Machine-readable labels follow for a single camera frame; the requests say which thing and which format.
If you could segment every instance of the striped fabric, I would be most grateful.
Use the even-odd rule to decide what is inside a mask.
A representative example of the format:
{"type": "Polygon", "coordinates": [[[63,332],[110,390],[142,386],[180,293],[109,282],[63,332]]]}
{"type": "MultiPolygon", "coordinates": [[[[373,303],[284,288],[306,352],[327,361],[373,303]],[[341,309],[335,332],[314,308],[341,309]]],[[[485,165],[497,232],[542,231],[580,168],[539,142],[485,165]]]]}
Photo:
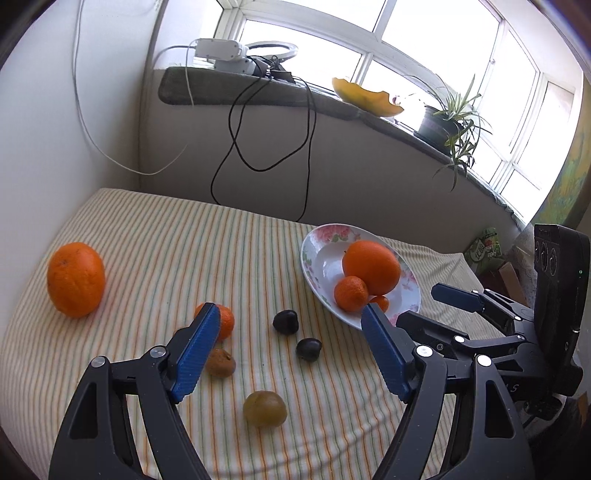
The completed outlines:
{"type": "MultiPolygon", "coordinates": [[[[63,227],[30,279],[0,358],[0,418],[31,469],[46,478],[62,417],[88,362],[120,361],[166,343],[190,323],[195,305],[229,306],[236,328],[223,347],[236,359],[226,380],[202,376],[179,405],[185,427],[214,479],[369,479],[394,435],[404,406],[380,376],[363,334],[333,317],[300,271],[300,244],[311,226],[228,207],[124,190],[98,191],[63,227]],[[57,312],[46,291],[46,266],[61,245],[80,241],[103,258],[107,288],[83,320],[57,312]],[[294,309],[300,331],[277,335],[276,312],[294,309]],[[323,342],[320,360],[300,362],[298,340],[323,342]],[[279,393],[288,419],[259,431],[242,416],[255,390],[279,393]]],[[[490,338],[480,317],[438,304],[443,281],[481,288],[462,256],[384,239],[414,270],[421,313],[490,338]]],[[[443,457],[453,398],[444,404],[425,476],[443,457]]],[[[158,478],[136,403],[130,415],[144,471],[158,478]]]]}

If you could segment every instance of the glass pane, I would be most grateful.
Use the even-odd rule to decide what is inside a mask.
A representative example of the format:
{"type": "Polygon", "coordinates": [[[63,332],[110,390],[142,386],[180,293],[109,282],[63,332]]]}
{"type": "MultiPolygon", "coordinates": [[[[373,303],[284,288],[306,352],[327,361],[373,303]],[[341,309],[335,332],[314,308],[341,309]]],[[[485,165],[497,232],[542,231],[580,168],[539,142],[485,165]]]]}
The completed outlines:
{"type": "Polygon", "coordinates": [[[372,92],[386,91],[390,94],[390,100],[397,97],[398,102],[404,108],[404,112],[397,115],[396,120],[415,130],[418,130],[423,121],[425,103],[440,108],[435,98],[427,92],[376,61],[369,65],[362,86],[372,92]]]}
{"type": "Polygon", "coordinates": [[[567,138],[574,95],[549,83],[540,114],[519,159],[521,170],[544,192],[549,192],[566,158],[572,138],[567,138]]]}
{"type": "Polygon", "coordinates": [[[342,18],[366,30],[373,30],[384,0],[285,0],[291,4],[304,5],[342,18]]]}
{"type": "Polygon", "coordinates": [[[501,195],[521,214],[526,222],[532,219],[546,196],[516,171],[511,174],[501,195]]]}
{"type": "Polygon", "coordinates": [[[481,139],[474,152],[472,170],[478,173],[484,181],[491,181],[500,164],[501,158],[499,155],[481,139]]]}
{"type": "Polygon", "coordinates": [[[491,81],[478,110],[492,127],[495,146],[508,151],[534,86],[535,68],[511,33],[495,57],[491,81]]]}
{"type": "MultiPolygon", "coordinates": [[[[266,40],[280,40],[297,45],[298,55],[283,62],[282,65],[288,72],[303,78],[308,83],[314,83],[330,90],[332,90],[333,77],[351,80],[355,67],[361,58],[361,54],[357,52],[313,35],[248,20],[240,42],[248,44],[266,40]]],[[[252,52],[257,55],[270,53],[265,50],[267,49],[257,48],[252,52]]]]}
{"type": "Polygon", "coordinates": [[[458,92],[464,93],[476,74],[476,92],[498,28],[498,20],[478,0],[398,0],[382,39],[458,92]]]}

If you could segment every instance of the plate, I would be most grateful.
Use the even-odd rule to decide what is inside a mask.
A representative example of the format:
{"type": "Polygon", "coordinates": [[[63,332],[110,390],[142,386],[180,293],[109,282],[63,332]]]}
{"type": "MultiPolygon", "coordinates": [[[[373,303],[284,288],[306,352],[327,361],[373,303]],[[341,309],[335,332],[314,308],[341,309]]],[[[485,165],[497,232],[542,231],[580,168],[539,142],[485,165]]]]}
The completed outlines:
{"type": "Polygon", "coordinates": [[[308,233],[301,244],[301,267],[314,295],[340,320],[361,330],[361,312],[350,313],[342,310],[333,296],[335,285],[345,276],[341,265],[345,251],[357,240],[369,240],[385,246],[400,262],[400,281],[385,295],[390,301],[385,313],[392,325],[396,324],[401,313],[407,310],[418,312],[421,306],[421,290],[417,277],[402,256],[374,234],[342,223],[316,227],[308,233]]]}

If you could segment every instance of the mandarin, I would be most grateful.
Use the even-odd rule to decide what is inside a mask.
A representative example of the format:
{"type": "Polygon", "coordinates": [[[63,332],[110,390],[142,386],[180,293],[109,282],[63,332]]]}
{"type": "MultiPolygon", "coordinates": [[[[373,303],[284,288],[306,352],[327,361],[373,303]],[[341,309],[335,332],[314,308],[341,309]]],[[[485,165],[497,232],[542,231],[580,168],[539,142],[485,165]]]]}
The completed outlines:
{"type": "MultiPolygon", "coordinates": [[[[195,313],[193,314],[193,318],[197,316],[201,307],[203,307],[205,303],[200,303],[195,307],[195,313]]],[[[232,311],[225,307],[224,305],[220,305],[216,303],[216,307],[220,309],[220,333],[217,336],[217,341],[221,342],[222,340],[228,338],[234,330],[234,314],[232,311]]]]}
{"type": "Polygon", "coordinates": [[[335,286],[335,302],[346,312],[358,312],[367,305],[368,288],[359,277],[345,277],[335,286]]]}
{"type": "Polygon", "coordinates": [[[386,310],[388,310],[388,307],[390,306],[390,301],[386,297],[384,297],[383,295],[379,295],[377,297],[374,297],[369,302],[370,303],[377,303],[378,307],[380,307],[380,309],[384,313],[386,312],[386,310]]]}
{"type": "Polygon", "coordinates": [[[47,292],[57,310],[68,317],[81,318],[97,308],[105,282],[99,254],[81,242],[63,245],[49,260],[47,292]]]}

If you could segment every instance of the yellow bowl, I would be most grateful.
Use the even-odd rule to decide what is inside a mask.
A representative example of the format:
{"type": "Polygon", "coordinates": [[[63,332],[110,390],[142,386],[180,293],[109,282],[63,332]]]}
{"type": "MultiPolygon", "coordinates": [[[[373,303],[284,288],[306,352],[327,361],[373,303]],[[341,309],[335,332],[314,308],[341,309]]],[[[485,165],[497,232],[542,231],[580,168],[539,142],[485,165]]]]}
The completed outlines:
{"type": "Polygon", "coordinates": [[[390,117],[404,112],[404,108],[400,105],[390,103],[388,92],[370,92],[356,83],[338,78],[333,78],[332,84],[342,101],[351,103],[376,116],[390,117]]]}

